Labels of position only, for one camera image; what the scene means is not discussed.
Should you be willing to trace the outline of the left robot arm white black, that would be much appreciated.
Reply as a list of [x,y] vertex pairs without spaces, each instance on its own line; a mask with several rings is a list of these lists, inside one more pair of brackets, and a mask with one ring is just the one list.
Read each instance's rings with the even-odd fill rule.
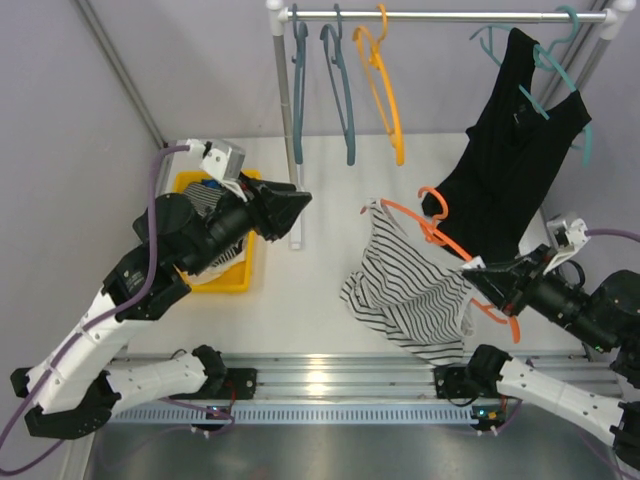
[[186,193],[163,194],[135,220],[140,245],[107,275],[74,331],[40,365],[11,375],[27,403],[22,412],[31,436],[75,440],[149,401],[212,399],[223,391],[227,368],[207,345],[143,367],[107,365],[191,292],[186,277],[204,273],[251,232],[283,238],[312,200],[288,183],[241,175],[239,185],[241,196],[222,190],[204,213]]

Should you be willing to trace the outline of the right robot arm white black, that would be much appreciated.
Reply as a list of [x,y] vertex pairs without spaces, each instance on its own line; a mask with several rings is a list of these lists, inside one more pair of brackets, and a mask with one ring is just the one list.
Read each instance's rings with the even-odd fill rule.
[[[610,370],[639,385],[639,275],[610,274],[592,293],[556,273],[558,252],[541,245],[506,263],[466,268],[463,277],[507,315],[530,310],[598,353],[616,354]],[[552,377],[496,345],[478,345],[464,364],[434,370],[436,395],[458,407],[511,397],[580,427],[626,464],[639,466],[639,403],[587,391]]]

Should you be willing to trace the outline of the white black striped tank top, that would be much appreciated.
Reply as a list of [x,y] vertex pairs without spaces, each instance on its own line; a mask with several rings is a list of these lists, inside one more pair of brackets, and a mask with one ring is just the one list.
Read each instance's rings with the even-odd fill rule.
[[361,262],[340,291],[355,320],[433,366],[458,363],[475,333],[477,290],[462,262],[412,239],[381,199],[369,201],[370,235]]

